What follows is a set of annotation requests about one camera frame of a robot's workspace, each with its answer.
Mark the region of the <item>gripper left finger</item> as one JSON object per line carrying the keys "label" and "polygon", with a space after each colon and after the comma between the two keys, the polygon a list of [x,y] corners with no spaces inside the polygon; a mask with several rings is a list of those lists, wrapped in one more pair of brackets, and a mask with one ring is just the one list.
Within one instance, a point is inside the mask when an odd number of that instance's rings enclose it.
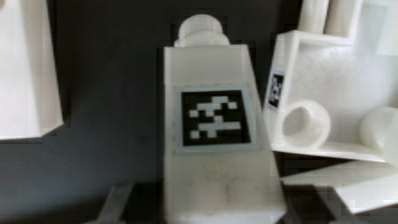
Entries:
{"label": "gripper left finger", "polygon": [[133,184],[117,184],[111,187],[97,218],[83,224],[126,224],[126,221],[122,220],[122,213],[131,190]]}

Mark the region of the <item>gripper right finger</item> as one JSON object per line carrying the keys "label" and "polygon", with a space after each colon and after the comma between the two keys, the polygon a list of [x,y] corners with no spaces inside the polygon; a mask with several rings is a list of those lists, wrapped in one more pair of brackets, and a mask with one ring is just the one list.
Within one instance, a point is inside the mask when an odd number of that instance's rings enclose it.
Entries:
{"label": "gripper right finger", "polygon": [[287,212],[282,224],[355,224],[355,215],[332,187],[284,185]]}

